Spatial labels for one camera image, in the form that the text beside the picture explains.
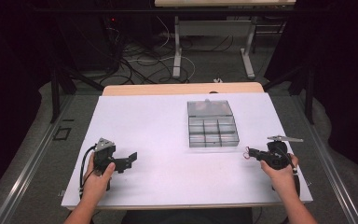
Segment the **clear plastic container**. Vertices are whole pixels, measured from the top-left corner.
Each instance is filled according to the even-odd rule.
[[[240,142],[228,101],[187,102],[190,147],[236,147]]]

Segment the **handheld controller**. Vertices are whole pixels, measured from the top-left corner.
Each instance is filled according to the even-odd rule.
[[[268,142],[268,151],[260,151],[249,148],[249,156],[255,157],[258,161],[265,161],[271,168],[281,170],[291,163],[291,157],[287,153],[287,145],[282,141],[302,142],[302,139],[289,138],[284,136],[272,136],[268,139],[274,140]]]
[[[116,151],[115,143],[100,138],[94,150],[94,171],[104,173],[107,166],[113,162],[116,165],[115,171],[119,174],[124,173],[124,170],[132,167],[132,162],[136,161],[137,152],[132,153],[128,158],[115,159],[113,153]],[[107,183],[106,190],[110,190],[110,182]]]

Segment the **white table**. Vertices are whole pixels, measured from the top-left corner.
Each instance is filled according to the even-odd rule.
[[[205,99],[228,100],[240,137],[237,147],[189,147],[186,103]],[[116,143],[114,157],[128,157],[138,152],[138,160],[124,174],[114,173],[111,189],[99,202],[99,209],[281,204],[259,161],[246,160],[242,155],[245,147],[267,150],[267,137],[276,134],[285,135],[274,106],[264,92],[101,96],[62,206],[73,209],[78,204],[81,160],[100,137]],[[300,199],[311,202],[301,170],[299,173]]]
[[[296,0],[156,0],[156,7],[265,7],[291,6]],[[175,17],[175,57],[173,77],[180,76],[182,49],[181,35],[232,35],[247,36],[245,48],[241,49],[241,57],[246,76],[255,79],[255,73],[249,59],[249,51],[255,35],[256,17],[251,21],[179,21]]]

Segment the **person's left hand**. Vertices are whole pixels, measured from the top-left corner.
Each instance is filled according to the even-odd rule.
[[[88,175],[89,178],[85,182],[82,199],[88,201],[89,203],[97,204],[106,192],[107,183],[110,181],[115,168],[115,164],[111,162],[104,171],[103,175],[90,175],[94,169],[94,153],[92,152],[91,156],[89,157],[87,172],[84,175],[84,178],[86,178]]]

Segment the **hand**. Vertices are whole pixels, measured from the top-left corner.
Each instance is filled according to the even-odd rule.
[[[90,173],[94,169],[94,153],[92,152],[91,156],[89,157],[89,165],[87,167],[87,172],[84,175],[84,178],[86,178],[87,176],[89,176],[89,178],[85,182],[82,199],[88,201],[89,203],[97,204],[106,192],[107,183],[108,181],[110,181],[110,178],[115,171],[115,168],[115,164],[111,162],[104,171],[103,175],[90,175]]]
[[[292,163],[295,167],[298,165],[298,158],[290,154]],[[265,161],[261,161],[261,169],[271,178],[272,187],[277,191],[280,197],[296,194],[295,180],[293,179],[293,169],[287,165],[281,170],[272,169]]]

